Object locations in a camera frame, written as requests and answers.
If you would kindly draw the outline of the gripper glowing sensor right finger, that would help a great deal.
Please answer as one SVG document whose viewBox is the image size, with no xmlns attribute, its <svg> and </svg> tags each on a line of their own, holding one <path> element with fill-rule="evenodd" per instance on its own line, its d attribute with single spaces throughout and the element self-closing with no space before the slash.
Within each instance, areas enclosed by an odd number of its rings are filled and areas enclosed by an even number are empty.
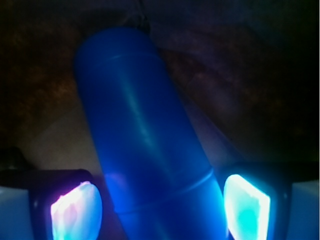
<svg viewBox="0 0 320 240">
<path fill-rule="evenodd" d="M 240 162 L 220 170 L 234 240 L 318 240 L 318 162 Z"/>
</svg>

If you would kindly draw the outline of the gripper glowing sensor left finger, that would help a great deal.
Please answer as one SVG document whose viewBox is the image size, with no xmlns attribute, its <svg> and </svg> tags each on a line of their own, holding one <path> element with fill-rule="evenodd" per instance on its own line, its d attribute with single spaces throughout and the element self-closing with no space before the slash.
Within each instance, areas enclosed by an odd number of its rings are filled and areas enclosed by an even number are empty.
<svg viewBox="0 0 320 240">
<path fill-rule="evenodd" d="M 96 240 L 102 197 L 84 169 L 0 173 L 2 240 Z"/>
</svg>

